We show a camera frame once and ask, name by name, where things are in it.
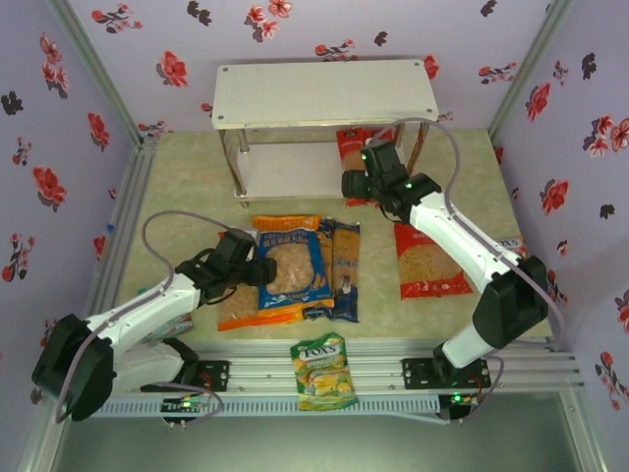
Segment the blue and orange pasta bag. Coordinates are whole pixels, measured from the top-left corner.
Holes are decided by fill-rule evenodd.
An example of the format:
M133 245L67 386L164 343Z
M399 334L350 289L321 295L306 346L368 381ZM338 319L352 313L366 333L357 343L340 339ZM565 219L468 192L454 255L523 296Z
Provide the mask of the blue and orange pasta bag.
M318 214L258 215L257 256L276 262L276 275L258 290L258 314L272 324L329 315L334 298L318 237Z

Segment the orange macaroni bag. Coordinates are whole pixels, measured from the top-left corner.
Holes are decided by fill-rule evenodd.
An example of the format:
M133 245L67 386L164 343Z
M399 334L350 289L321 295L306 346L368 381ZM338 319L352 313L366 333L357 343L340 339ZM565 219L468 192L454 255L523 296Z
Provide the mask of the orange macaroni bag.
M303 319L301 293L309 287L314 274L307 244L288 242L266 246L255 228L246 228L257 242L263 255L277 262L276 278L268 285L240 284L236 292L221 304L217 329L219 331L260 325L285 325Z

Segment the blue spaghetti pack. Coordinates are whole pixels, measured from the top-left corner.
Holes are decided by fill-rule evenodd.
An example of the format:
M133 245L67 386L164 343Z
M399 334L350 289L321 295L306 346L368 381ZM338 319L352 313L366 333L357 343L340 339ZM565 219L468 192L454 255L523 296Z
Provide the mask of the blue spaghetti pack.
M334 291L333 277L332 277L332 263L333 263L333 231L334 231L334 219L325 217L321 220L317 230L317 237L319 245L322 251L326 281L330 288L330 291ZM314 321L318 319L331 319L332 307L317 304L312 307L308 307L304 310L304 318L308 321Z

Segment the large red pasta bag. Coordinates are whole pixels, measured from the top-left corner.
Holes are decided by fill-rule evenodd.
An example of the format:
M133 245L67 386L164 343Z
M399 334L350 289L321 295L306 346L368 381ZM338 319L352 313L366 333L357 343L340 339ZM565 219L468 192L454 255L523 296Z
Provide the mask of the large red pasta bag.
M395 223L394 238L402 300L474 292L463 269L426 234Z

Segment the white two-tier shelf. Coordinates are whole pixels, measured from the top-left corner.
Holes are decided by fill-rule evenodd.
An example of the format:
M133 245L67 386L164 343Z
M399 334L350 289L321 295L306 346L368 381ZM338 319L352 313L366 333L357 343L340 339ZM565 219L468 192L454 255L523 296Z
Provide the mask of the white two-tier shelf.
M216 74L212 125L243 207L340 198L336 131L409 117L438 117L419 58L222 65Z

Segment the teal Fox's candy bag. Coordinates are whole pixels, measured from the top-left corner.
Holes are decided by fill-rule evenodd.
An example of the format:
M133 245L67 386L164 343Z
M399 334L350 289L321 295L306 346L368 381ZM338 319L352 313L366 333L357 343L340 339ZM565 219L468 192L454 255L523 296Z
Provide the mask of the teal Fox's candy bag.
M191 331L194 328L194 322L191 314L182 315L176 319L163 324L146 335L142 343L159 342L166 338L177 337L181 334Z

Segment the green Fox's candy bag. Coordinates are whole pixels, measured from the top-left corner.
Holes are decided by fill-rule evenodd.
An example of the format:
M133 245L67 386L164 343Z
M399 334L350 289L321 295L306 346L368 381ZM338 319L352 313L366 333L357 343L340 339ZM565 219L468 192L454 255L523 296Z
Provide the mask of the green Fox's candy bag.
M336 332L301 341L290 349L300 411L331 411L358 403L346 342Z

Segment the pink Fox's candy bag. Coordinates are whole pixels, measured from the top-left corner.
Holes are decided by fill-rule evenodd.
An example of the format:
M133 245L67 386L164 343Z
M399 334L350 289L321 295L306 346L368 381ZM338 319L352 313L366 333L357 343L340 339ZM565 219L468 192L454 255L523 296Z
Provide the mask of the pink Fox's candy bag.
M528 257L526 244L521 236L499 239L497 243L516 254L520 259L526 259Z

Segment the black left controller board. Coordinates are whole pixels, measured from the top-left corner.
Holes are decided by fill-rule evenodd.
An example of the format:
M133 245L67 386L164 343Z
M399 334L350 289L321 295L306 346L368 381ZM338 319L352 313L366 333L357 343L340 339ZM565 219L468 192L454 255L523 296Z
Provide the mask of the black left controller board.
M186 429L190 422L201 418L208 412L210 400L200 393L187 394L183 397L165 398L160 405L162 420L171 429Z

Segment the black controller board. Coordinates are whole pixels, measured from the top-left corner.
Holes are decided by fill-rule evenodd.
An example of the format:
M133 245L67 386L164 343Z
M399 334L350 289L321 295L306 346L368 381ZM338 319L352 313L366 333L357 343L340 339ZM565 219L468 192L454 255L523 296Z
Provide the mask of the black controller board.
M474 395L452 393L438 397L440 411L437 416L446 423L462 424L479 406Z
M190 422L201 418L208 412L210 400L200 393L187 394L183 397L165 398L160 405L162 420L171 429L186 429Z

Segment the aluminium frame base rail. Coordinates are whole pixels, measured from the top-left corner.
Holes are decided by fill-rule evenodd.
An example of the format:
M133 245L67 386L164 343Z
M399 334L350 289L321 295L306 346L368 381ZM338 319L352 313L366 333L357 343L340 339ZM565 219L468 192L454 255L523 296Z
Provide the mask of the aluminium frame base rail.
M203 361L226 361L229 396L292 396L297 393L290 347L295 339L193 342ZM413 339L350 339L351 376L360 395L408 394L403 361L429 358L434 345ZM507 347L487 367L496 393L548 392L585 385L573 355L531 346ZM163 343L139 345L114 362L114 397L137 393L142 385L169 382L183 366L181 355Z

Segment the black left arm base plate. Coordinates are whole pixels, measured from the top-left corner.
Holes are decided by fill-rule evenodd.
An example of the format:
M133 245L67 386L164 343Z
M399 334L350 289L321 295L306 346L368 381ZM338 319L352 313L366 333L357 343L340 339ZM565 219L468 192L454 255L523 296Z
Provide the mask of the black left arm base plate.
M172 383L203 387L216 392L224 392L229 381L228 361L197 360L186 362Z

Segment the aluminium frame side rail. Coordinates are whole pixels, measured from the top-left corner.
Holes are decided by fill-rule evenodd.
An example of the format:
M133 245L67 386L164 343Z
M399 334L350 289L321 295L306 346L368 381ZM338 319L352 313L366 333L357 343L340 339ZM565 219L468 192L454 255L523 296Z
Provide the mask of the aluminium frame side rail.
M157 140L148 140L130 156L111 220L114 229L107 236L84 311L85 316L100 315L96 327L104 325L108 328L109 318L117 313L117 301L122 293L127 264L142 213L143 197L157 148Z

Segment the aluminium frame post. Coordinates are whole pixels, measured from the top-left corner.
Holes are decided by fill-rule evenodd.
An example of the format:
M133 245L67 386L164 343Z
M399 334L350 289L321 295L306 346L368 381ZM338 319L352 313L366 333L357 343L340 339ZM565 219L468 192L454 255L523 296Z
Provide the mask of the aluminium frame post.
M131 138L136 149L143 146L143 138L134 123L132 115L126 106L122 95L110 77L104 62L101 60L85 28L73 9L69 0L44 0L54 15L70 43L75 48L84 67L92 80L98 86L103 98L112 108L118 122L123 126Z
M546 51L554 42L561 25L566 19L576 0L548 0L543 23L532 41L515 79L509 86L487 129L488 136L494 142L502 133L506 122L513 113L520 96L524 93Z

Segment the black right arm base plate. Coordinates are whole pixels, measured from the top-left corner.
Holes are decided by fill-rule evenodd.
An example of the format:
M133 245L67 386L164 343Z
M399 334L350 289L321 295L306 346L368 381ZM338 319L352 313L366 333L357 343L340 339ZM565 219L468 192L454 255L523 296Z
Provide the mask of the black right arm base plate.
M458 369L440 366L432 358L406 358L401 361L406 389L484 389L491 386L491 378L484 359Z

